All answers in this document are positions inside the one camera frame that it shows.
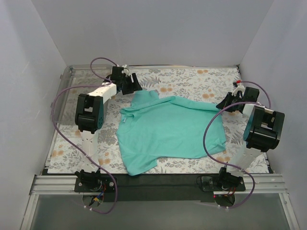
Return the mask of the teal t shirt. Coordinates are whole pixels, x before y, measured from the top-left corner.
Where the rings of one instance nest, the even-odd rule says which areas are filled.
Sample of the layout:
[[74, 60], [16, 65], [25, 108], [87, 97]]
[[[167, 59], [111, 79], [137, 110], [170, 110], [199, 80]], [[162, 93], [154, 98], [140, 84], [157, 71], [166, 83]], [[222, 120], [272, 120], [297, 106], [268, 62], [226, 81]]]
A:
[[145, 173], [159, 158], [197, 159], [226, 149], [221, 116], [213, 103], [180, 96], [159, 98], [155, 91], [138, 91], [120, 110], [117, 138], [129, 175]]

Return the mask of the clear plastic bin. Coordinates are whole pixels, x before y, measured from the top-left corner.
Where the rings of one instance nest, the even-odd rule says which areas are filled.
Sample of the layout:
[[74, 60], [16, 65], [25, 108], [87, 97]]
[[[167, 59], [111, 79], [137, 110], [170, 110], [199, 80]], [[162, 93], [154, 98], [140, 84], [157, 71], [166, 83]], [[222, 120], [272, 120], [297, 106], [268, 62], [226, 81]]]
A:
[[58, 125], [74, 125], [79, 94], [94, 91], [102, 82], [101, 78], [92, 73], [89, 65], [66, 67], [60, 76], [57, 94], [72, 86], [78, 86], [78, 88], [67, 90], [59, 96], [54, 107], [54, 121]]

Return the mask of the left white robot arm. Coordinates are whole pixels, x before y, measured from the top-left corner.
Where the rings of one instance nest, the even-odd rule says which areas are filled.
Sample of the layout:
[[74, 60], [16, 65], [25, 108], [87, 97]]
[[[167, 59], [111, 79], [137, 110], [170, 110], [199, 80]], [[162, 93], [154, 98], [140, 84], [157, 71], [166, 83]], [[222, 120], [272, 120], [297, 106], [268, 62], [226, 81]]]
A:
[[85, 152], [85, 160], [80, 171], [75, 174], [82, 186], [96, 192], [102, 186], [100, 169], [96, 166], [98, 134], [106, 117], [108, 100], [117, 93], [123, 95], [141, 91], [136, 74], [130, 73], [127, 65], [113, 66], [111, 74], [100, 87], [87, 94], [79, 94], [76, 106], [75, 124], [82, 138], [81, 149]]

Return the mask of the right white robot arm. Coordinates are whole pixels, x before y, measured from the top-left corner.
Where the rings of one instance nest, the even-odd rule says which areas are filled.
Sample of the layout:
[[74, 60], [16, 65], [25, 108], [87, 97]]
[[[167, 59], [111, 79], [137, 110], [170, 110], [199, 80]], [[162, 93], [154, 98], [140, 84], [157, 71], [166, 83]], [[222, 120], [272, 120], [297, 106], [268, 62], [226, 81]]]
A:
[[262, 153], [275, 149], [281, 139], [285, 114], [255, 105], [258, 100], [259, 90], [252, 87], [235, 84], [233, 92], [228, 92], [226, 97], [216, 107], [226, 108], [227, 112], [239, 111], [248, 117], [244, 130], [244, 144], [236, 156], [230, 161], [231, 166], [224, 166], [219, 171], [217, 178], [218, 187], [222, 190], [235, 189], [243, 184], [243, 170]]

